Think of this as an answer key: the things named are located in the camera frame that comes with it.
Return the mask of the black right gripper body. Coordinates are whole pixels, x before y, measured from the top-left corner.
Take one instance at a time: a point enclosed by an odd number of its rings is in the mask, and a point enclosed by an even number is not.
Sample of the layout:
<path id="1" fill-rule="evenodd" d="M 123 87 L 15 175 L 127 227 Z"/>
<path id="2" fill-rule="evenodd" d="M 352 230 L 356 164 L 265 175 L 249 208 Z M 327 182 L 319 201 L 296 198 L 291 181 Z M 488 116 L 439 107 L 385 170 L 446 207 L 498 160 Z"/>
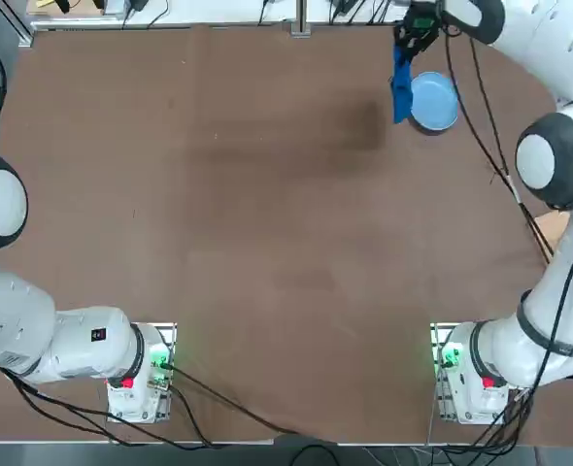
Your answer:
<path id="1" fill-rule="evenodd" d="M 402 20 L 402 28 L 411 38 L 436 36 L 441 24 L 439 1 L 412 1 Z"/>

